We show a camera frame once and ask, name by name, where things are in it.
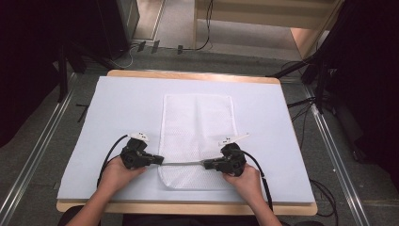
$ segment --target floor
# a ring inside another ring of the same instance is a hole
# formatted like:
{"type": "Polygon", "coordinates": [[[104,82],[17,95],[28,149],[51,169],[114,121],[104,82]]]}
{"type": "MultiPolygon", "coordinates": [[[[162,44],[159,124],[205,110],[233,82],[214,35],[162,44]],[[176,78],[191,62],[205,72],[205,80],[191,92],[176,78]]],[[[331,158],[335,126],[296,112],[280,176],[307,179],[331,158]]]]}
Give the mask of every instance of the floor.
{"type": "MultiPolygon", "coordinates": [[[[169,7],[175,5],[181,7],[184,4],[188,6],[191,1],[182,0],[180,4],[176,2],[178,1],[167,0],[165,2],[155,35],[155,39],[160,40],[160,46],[171,48],[171,46],[177,44],[184,46],[192,44],[189,39],[184,39],[181,35],[174,34],[173,36],[173,32],[162,35],[162,32],[168,31],[166,24],[173,24],[164,18],[168,14],[174,14],[174,9],[169,7]]],[[[238,36],[236,37],[237,40],[232,40],[229,44],[224,45],[223,43],[228,41],[220,41],[219,37],[223,37],[223,33],[227,33],[230,26],[223,27],[223,24],[214,22],[212,24],[219,28],[211,28],[213,47],[210,50],[184,52],[182,55],[177,55],[175,49],[159,48],[155,54],[152,54],[152,44],[148,42],[148,46],[142,52],[133,49],[130,55],[126,53],[116,62],[121,66],[130,64],[129,67],[126,67],[127,70],[238,73],[259,76],[277,73],[282,70],[284,64],[291,60],[300,60],[299,54],[295,53],[292,37],[290,38],[289,33],[284,33],[284,29],[281,27],[264,27],[264,30],[268,30],[269,36],[270,34],[277,36],[268,38],[270,41],[265,41],[262,51],[251,52],[249,51],[251,48],[243,51],[241,48],[244,47],[236,44],[237,42],[243,43],[240,42],[240,39],[244,39],[242,36],[238,36]],[[214,32],[220,30],[223,30],[220,34],[214,32]]],[[[199,34],[201,32],[203,33],[203,29],[199,25],[199,34]]],[[[23,195],[14,200],[18,205],[15,209],[10,210],[13,214],[8,215],[9,218],[6,221],[0,218],[0,225],[56,225],[61,217],[61,213],[56,211],[57,188],[84,123],[84,121],[78,122],[84,108],[77,105],[89,105],[98,77],[106,75],[106,69],[102,66],[89,59],[86,60],[86,63],[88,69],[85,74],[72,76],[70,99],[67,103],[64,103],[63,115],[56,122],[56,127],[53,128],[48,143],[43,144],[44,152],[38,156],[40,161],[37,166],[34,166],[34,174],[29,179],[29,184],[27,187],[23,187],[23,195]]],[[[295,72],[281,78],[287,103],[303,100],[308,95],[305,87],[299,82],[299,76],[299,72],[295,72]]],[[[29,160],[32,150],[35,150],[35,145],[40,140],[41,132],[46,127],[46,123],[51,119],[55,109],[61,107],[57,105],[57,95],[58,90],[55,89],[30,116],[15,138],[9,144],[0,148],[1,203],[7,200],[10,194],[9,190],[15,185],[14,183],[17,181],[25,163],[29,160]]],[[[291,115],[296,115],[303,106],[290,108],[291,115]]],[[[325,185],[334,195],[337,200],[339,225],[360,225],[355,221],[348,204],[349,200],[344,193],[324,137],[320,133],[319,125],[314,116],[314,112],[309,112],[307,117],[302,115],[293,122],[298,140],[304,138],[302,155],[308,174],[310,178],[325,185]]],[[[363,165],[356,162],[352,157],[350,145],[340,123],[327,110],[325,110],[323,118],[327,122],[340,158],[366,213],[369,223],[364,225],[399,225],[399,218],[397,217],[399,214],[399,194],[392,185],[389,175],[377,165],[363,165]]],[[[331,207],[326,197],[316,188],[313,193],[320,213],[330,212],[331,207]]],[[[0,217],[4,216],[4,211],[5,209],[2,207],[0,217]]],[[[303,220],[317,220],[325,225],[335,225],[334,217],[279,216],[279,218],[291,225],[303,220]]],[[[118,225],[120,221],[121,215],[106,214],[103,225],[118,225]]]]}

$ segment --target white mesh bag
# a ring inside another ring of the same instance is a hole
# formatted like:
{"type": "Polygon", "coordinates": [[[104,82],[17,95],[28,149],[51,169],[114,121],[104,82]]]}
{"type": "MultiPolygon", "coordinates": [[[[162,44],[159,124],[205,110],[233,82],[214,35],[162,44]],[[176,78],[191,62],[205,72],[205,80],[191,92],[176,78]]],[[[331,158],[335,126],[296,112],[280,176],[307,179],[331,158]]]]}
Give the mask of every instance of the white mesh bag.
{"type": "MultiPolygon", "coordinates": [[[[166,95],[159,154],[164,163],[221,157],[218,141],[236,136],[230,96],[166,95]]],[[[203,166],[160,166],[163,183],[175,189],[232,189],[221,172],[203,166]]]]}

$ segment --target gray carpet floor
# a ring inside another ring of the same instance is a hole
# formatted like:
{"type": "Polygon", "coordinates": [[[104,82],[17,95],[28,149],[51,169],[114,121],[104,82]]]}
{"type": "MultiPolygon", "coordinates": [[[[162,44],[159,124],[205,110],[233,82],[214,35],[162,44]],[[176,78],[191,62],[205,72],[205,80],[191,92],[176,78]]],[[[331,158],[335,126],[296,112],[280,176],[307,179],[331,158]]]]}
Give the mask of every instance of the gray carpet floor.
{"type": "MultiPolygon", "coordinates": [[[[158,49],[151,54],[151,48],[143,52],[132,51],[133,63],[127,70],[163,70],[203,73],[235,73],[248,76],[264,76],[279,72],[287,61],[254,56],[232,56],[206,52],[184,52],[177,55],[177,50],[158,49]]],[[[117,60],[120,65],[131,62],[129,54],[117,60]]],[[[107,70],[97,63],[87,60],[85,74],[78,74],[78,81],[72,99],[56,131],[48,144],[38,168],[24,193],[9,225],[56,225],[61,213],[56,210],[57,183],[73,152],[74,145],[84,121],[77,122],[83,107],[89,105],[99,76],[107,70]]],[[[304,87],[299,82],[299,73],[295,72],[281,79],[287,103],[306,98],[304,87]]],[[[3,202],[8,190],[17,179],[19,172],[31,150],[35,146],[41,131],[56,107],[58,89],[51,92],[40,107],[26,121],[15,138],[0,149],[0,202],[3,202]]],[[[303,106],[290,108],[294,116],[303,106]]],[[[391,183],[389,175],[376,165],[361,165],[356,162],[337,119],[325,111],[331,134],[338,145],[340,155],[347,167],[359,193],[372,225],[399,225],[399,195],[391,183]]],[[[333,193],[337,201],[339,225],[356,225],[343,189],[334,172],[327,154],[325,143],[310,112],[294,121],[298,140],[304,136],[302,155],[310,178],[324,184],[333,193]]],[[[313,191],[320,213],[331,211],[326,197],[317,189],[313,191]]],[[[291,225],[303,220],[317,220],[325,225],[334,225],[334,217],[291,217],[279,216],[291,225]]],[[[105,214],[103,225],[120,225],[121,215],[105,214]]]]}

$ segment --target white plastic part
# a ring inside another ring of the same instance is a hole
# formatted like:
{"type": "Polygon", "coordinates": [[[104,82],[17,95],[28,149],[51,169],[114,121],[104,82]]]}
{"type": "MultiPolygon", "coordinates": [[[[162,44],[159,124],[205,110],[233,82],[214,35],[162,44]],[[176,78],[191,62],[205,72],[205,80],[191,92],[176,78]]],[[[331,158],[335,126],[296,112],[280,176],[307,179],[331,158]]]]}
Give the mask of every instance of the white plastic part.
{"type": "Polygon", "coordinates": [[[225,139],[223,139],[222,141],[219,142],[219,146],[225,146],[227,144],[234,143],[237,140],[240,140],[240,139],[248,137],[248,136],[249,136],[249,134],[235,136],[235,137],[226,137],[225,139]]]}
{"type": "Polygon", "coordinates": [[[150,139],[147,137],[147,135],[143,134],[143,133],[133,133],[133,134],[128,135],[128,137],[140,139],[143,141],[150,141],[150,139]]]}

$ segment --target black pants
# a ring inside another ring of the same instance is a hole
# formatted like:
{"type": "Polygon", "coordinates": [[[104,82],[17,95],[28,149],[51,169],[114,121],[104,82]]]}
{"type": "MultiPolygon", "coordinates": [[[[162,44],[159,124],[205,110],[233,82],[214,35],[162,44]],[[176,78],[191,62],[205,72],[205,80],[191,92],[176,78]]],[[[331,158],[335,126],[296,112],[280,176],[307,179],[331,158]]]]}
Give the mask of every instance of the black pants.
{"type": "MultiPolygon", "coordinates": [[[[58,226],[65,226],[82,209],[83,205],[70,208],[58,222],[58,226]]],[[[123,215],[122,226],[258,226],[254,216],[192,216],[192,215],[123,215]]]]}

